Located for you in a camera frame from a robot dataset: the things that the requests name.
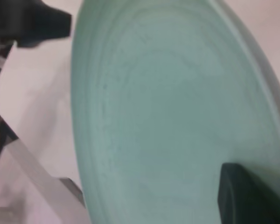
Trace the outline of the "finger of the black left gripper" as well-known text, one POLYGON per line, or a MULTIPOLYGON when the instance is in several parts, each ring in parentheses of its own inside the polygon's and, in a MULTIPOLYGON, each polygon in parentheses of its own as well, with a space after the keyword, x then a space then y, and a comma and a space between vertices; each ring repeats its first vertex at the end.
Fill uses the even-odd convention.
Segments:
POLYGON ((71 14, 41 0, 0 0, 0 45, 33 48, 70 36, 71 14))

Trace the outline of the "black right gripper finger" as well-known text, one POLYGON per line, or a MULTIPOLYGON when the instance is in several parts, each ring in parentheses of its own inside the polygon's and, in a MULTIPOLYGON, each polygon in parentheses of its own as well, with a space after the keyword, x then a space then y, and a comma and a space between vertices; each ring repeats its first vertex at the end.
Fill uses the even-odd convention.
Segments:
POLYGON ((217 204, 223 224, 280 224, 280 197, 237 163, 221 166, 217 204))

